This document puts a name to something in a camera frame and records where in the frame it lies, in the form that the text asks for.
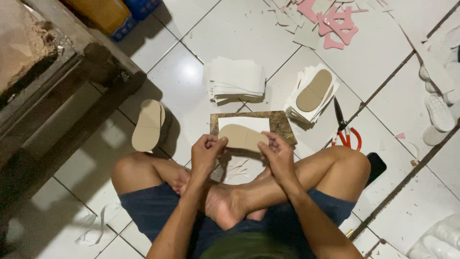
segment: stack of white paper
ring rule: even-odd
[[[326,92],[326,96],[322,99],[320,105],[311,112],[304,112],[297,107],[296,100],[298,95],[310,84],[313,80],[315,75],[320,71],[326,69],[332,75],[332,81],[329,85],[329,88]],[[311,122],[315,123],[318,120],[318,117],[323,110],[323,108],[328,104],[328,102],[332,99],[335,92],[339,88],[340,84],[336,82],[337,76],[326,66],[323,64],[318,64],[318,66],[310,66],[305,67],[302,72],[297,73],[297,82],[295,84],[294,90],[291,96],[286,100],[286,104],[284,105],[284,111],[286,115],[292,119],[301,121],[301,122]],[[332,89],[332,94],[329,98],[326,98],[330,90]]]
[[[218,57],[204,65],[203,84],[216,103],[234,97],[256,100],[265,93],[265,71],[253,60]]]

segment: insole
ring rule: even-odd
[[[227,137],[227,147],[241,148],[260,153],[257,143],[262,141],[268,145],[268,138],[262,133],[246,128],[241,125],[229,124],[222,127],[218,135],[219,139]]]
[[[132,146],[140,152],[155,148],[160,138],[164,122],[164,108],[155,100],[145,100],[141,104],[138,124],[132,134]]]
[[[297,96],[297,107],[303,112],[315,110],[331,85],[332,75],[326,69],[318,71],[310,84]]]

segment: scissors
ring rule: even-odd
[[[351,148],[351,141],[350,141],[350,130],[353,132],[353,134],[356,136],[358,139],[358,147],[356,148],[357,151],[361,150],[361,145],[362,145],[362,140],[361,136],[359,133],[354,129],[353,127],[350,129],[344,120],[344,115],[342,114],[342,110],[340,109],[339,102],[337,101],[337,98],[334,96],[334,107],[335,107],[335,115],[337,116],[337,121],[339,122],[339,129],[337,133],[334,133],[334,136],[332,137],[332,146],[335,146],[335,142],[337,141],[337,135],[340,136],[340,140],[342,141],[343,145],[346,147]],[[344,135],[342,134],[342,131],[345,130],[345,136],[346,140],[344,138]]]

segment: black smartphone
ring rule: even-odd
[[[380,158],[380,156],[377,153],[369,153],[367,157],[369,159],[369,162],[371,163],[371,173],[369,175],[369,180],[366,184],[366,187],[370,185],[373,181],[375,181],[375,179],[377,179],[377,177],[379,177],[386,170],[385,162]]]

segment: scissor blade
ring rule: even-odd
[[[342,131],[345,129],[345,120],[344,120],[344,115],[342,114],[342,110],[339,105],[339,101],[337,101],[337,98],[334,96],[334,107],[335,107],[335,116],[337,117],[337,122],[339,123],[339,129],[338,131]]]

